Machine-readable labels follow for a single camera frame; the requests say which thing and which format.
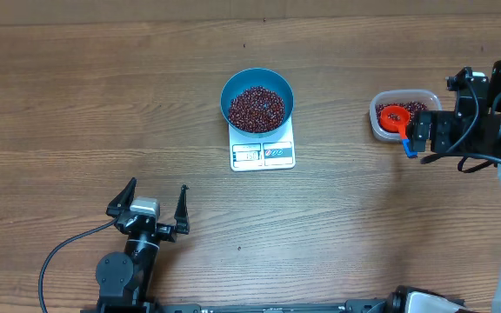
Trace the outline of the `red scoop blue handle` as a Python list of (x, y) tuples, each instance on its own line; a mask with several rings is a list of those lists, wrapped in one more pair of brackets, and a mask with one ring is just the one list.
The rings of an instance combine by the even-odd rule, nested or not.
[(407, 109), (397, 105), (390, 105), (382, 109), (379, 122), (384, 130), (399, 134), (399, 139), (404, 147), (406, 156), (410, 159), (415, 159), (418, 157), (418, 154), (411, 149), (410, 139), (406, 135), (406, 128), (410, 119), (411, 114)]

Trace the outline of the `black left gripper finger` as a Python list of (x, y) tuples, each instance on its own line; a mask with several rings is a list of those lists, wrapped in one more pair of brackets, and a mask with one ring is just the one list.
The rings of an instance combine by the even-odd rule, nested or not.
[(124, 189), (107, 205), (106, 215), (110, 217), (118, 217), (125, 210), (128, 210), (134, 200), (136, 186), (137, 179), (132, 177)]
[(187, 208), (186, 193), (189, 187), (186, 184), (181, 186), (180, 195), (177, 201), (177, 208), (174, 219), (176, 221), (176, 233), (188, 235), (190, 233), (190, 221)]

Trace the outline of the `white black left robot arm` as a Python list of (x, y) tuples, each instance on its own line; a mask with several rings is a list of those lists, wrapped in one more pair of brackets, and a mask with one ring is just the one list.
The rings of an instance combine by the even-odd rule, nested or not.
[(174, 243), (179, 235), (190, 233), (187, 185), (181, 186), (173, 225), (158, 221), (159, 201), (136, 196), (136, 185), (136, 178), (131, 178), (106, 209), (106, 215), (113, 218), (111, 225), (127, 240), (122, 251), (103, 256), (97, 264), (96, 312), (162, 312), (158, 301), (148, 297), (160, 244)]

